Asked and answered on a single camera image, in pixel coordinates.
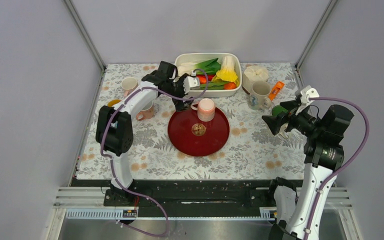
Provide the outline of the white mug with rose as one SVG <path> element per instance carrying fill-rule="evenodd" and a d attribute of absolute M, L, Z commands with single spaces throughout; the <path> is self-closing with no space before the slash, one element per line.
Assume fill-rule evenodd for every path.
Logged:
<path fill-rule="evenodd" d="M 280 106 L 280 105 L 276 105 L 272 108 L 271 110 L 271 116 L 272 117 L 277 117 L 280 113 L 287 113 L 288 110 L 285 109 L 284 107 Z M 286 129 L 288 127 L 288 124 L 285 123 L 283 124 L 281 127 L 280 127 L 280 130 L 279 130 L 279 135 L 284 138 L 285 140 L 287 140 L 289 137 L 290 137 L 290 133 L 289 132 L 286 132 Z"/>

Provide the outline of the cream mug blue dragon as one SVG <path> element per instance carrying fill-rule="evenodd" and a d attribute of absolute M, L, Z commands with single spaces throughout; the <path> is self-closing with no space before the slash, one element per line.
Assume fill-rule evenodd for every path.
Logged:
<path fill-rule="evenodd" d="M 269 99 L 271 89 L 265 81 L 254 82 L 247 101 L 249 108 L 255 111 L 270 108 L 272 106 L 272 101 Z"/>

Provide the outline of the pink square mug front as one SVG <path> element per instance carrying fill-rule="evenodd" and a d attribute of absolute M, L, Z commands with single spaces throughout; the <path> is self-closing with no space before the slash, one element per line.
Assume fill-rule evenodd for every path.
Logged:
<path fill-rule="evenodd" d="M 146 119 L 151 119 L 155 115 L 155 106 L 154 102 L 150 101 L 137 115 L 136 120 L 137 121 L 143 121 Z"/>

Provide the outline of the blue glazed mug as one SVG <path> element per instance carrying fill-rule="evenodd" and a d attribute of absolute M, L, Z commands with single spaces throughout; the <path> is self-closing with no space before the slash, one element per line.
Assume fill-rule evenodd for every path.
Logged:
<path fill-rule="evenodd" d="M 117 109 L 121 105 L 121 102 L 122 102 L 121 99 L 113 99 L 107 103 L 107 106 Z"/>

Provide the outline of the pink faceted mug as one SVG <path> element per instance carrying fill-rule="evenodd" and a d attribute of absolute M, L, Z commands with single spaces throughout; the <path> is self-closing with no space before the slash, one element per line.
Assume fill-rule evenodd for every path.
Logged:
<path fill-rule="evenodd" d="M 127 97 L 138 87 L 138 80 L 135 77 L 126 77 L 121 81 L 121 87 L 123 89 L 123 96 Z"/>

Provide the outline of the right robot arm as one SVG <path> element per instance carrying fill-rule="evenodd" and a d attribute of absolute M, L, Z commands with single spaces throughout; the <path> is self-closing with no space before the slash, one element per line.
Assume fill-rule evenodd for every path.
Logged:
<path fill-rule="evenodd" d="M 276 116 L 264 115 L 262 119 L 270 131 L 277 135 L 281 128 L 297 130 L 307 140 L 304 145 L 304 178 L 301 191 L 282 177 L 270 182 L 267 201 L 276 206 L 276 222 L 269 232 L 270 240 L 317 240 L 320 221 L 334 178 L 329 176 L 344 161 L 340 142 L 354 114 L 342 105 L 333 104 L 322 118 L 311 116 L 309 107 L 298 111 L 293 100 L 280 104 L 286 111 Z"/>

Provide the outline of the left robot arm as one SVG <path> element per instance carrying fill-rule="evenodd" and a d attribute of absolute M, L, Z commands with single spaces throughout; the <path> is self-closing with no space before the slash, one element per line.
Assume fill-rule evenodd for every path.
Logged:
<path fill-rule="evenodd" d="M 134 118 L 160 95 L 170 97 L 177 111 L 185 110 L 193 101 L 187 94 L 199 84 L 195 72 L 179 75 L 174 64 L 161 61 L 158 68 L 146 74 L 121 102 L 100 108 L 95 139 L 100 144 L 101 155 L 109 158 L 111 185 L 118 189 L 115 197 L 122 205 L 132 204 L 135 196 L 156 202 L 129 188 L 134 181 L 128 159 L 134 140 Z"/>

